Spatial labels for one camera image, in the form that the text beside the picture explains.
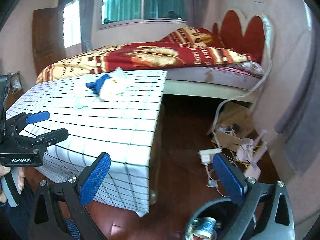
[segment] trash can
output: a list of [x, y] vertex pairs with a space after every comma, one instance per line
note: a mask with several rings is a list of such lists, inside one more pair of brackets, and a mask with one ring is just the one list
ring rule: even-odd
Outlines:
[[[188, 221], [184, 233], [184, 239], [193, 240], [192, 229], [194, 228], [194, 220], [204, 217], [212, 217], [217, 221], [217, 223], [221, 224], [221, 228], [216, 229], [217, 235], [219, 237], [223, 230], [228, 226], [229, 222], [236, 214], [238, 209], [239, 207], [236, 204], [233, 204], [230, 198], [220, 198], [206, 203], [201, 208], [199, 208]], [[254, 216], [252, 217], [252, 220], [241, 240], [249, 239], [252, 236], [255, 224], [256, 218]]]

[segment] heart-shaped headboard panel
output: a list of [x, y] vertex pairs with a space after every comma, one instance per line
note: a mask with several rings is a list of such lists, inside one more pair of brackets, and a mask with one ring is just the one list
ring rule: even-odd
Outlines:
[[212, 33], [219, 37], [226, 49], [249, 54], [253, 61], [261, 63], [265, 49], [263, 20], [255, 15], [247, 22], [243, 15], [239, 18], [238, 14], [234, 10], [229, 10], [220, 28], [214, 23]]

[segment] gray handle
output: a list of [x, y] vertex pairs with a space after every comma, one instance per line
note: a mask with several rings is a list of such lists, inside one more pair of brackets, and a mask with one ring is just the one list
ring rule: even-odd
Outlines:
[[21, 190], [18, 188], [19, 168], [12, 167], [11, 171], [1, 177], [1, 187], [11, 207], [21, 203]]

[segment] brown wooden door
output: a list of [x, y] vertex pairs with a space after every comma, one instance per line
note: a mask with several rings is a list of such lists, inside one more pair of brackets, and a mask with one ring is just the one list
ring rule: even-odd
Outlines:
[[32, 49], [37, 75], [45, 67], [66, 58], [62, 12], [57, 8], [33, 11]]

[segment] hand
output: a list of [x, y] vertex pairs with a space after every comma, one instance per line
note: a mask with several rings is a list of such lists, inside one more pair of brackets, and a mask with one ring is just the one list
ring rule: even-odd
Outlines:
[[[8, 174], [10, 172], [10, 167], [4, 167], [0, 165], [0, 177]], [[19, 174], [18, 174], [18, 188], [23, 190], [24, 188], [24, 168], [19, 167]], [[6, 203], [7, 197], [4, 195], [4, 192], [0, 190], [0, 202]]]

